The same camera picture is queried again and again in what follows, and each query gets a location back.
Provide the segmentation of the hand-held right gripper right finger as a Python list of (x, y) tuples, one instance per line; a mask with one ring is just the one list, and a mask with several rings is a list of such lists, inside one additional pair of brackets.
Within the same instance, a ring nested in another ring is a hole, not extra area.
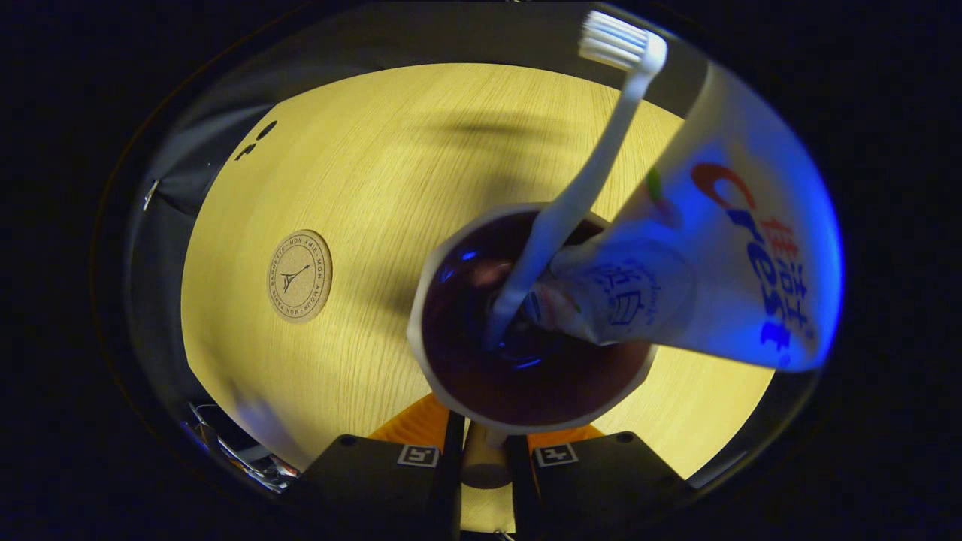
[(509, 436), (505, 451), (516, 536), (632, 536), (693, 499), (631, 431), (534, 448)]

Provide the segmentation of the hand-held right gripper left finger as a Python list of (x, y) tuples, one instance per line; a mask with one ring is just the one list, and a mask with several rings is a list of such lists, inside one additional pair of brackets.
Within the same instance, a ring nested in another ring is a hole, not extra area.
[(322, 538), (458, 538), (466, 420), (433, 394), (367, 437), (341, 434), (289, 489)]

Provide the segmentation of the beige cup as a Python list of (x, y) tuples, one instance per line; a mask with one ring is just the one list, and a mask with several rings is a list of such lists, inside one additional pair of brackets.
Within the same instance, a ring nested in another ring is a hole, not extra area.
[(437, 399), (468, 421), (461, 482), (513, 480), (510, 436), (586, 427), (646, 379), (655, 346), (596, 346), (516, 316), (501, 344), (482, 346), (489, 308), (522, 253), (539, 204), (501, 205), (461, 227), (424, 261), (407, 339)]

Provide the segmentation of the round cork coaster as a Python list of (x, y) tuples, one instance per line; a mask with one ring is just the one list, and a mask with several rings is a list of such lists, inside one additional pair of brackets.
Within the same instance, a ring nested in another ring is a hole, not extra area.
[(275, 246), (267, 272), (267, 295), (286, 322), (306, 323), (327, 304), (333, 278), (332, 255), (316, 231), (293, 231)]

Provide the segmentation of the white toothpaste tube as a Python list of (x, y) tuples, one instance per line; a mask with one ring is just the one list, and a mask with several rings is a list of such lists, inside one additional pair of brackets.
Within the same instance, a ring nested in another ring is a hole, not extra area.
[(522, 312), (599, 346), (646, 341), (813, 372), (843, 282), (817, 165), (762, 97), (711, 64), (642, 185), (611, 225), (553, 258)]

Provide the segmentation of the white toothbrush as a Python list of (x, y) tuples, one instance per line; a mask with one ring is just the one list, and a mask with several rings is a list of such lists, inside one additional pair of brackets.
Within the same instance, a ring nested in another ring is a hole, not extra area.
[(522, 254), (492, 302), (482, 341), (487, 350), (498, 347), (533, 284), (597, 200), (640, 102), (666, 64), (669, 46), (660, 35), (626, 21), (621, 15), (594, 9), (582, 22), (578, 52), (584, 59), (625, 72), (625, 81), (587, 161), (564, 191), (534, 219)]

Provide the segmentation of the shiny metal object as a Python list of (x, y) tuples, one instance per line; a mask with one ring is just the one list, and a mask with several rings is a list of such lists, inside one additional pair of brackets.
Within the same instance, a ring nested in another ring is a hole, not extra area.
[(264, 489), (279, 495), (301, 476), (300, 470), (269, 451), (219, 405), (188, 403), (185, 422), (197, 443), (215, 459), (240, 470)]

